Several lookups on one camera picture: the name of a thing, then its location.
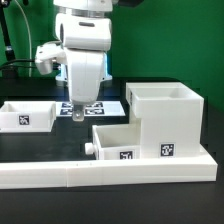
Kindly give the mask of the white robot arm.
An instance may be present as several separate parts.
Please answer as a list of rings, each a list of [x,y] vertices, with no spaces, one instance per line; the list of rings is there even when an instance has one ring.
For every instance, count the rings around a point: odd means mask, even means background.
[[[136,7],[144,0],[54,0],[59,12],[55,33],[61,41],[58,61],[66,66],[74,121],[84,120],[84,107],[96,101],[111,48],[114,5]]]

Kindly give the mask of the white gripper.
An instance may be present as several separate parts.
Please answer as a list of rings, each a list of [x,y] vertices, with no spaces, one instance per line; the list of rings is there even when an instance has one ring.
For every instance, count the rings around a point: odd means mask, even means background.
[[[68,90],[74,104],[72,119],[84,120],[84,106],[97,99],[104,75],[104,53],[97,51],[66,49]]]

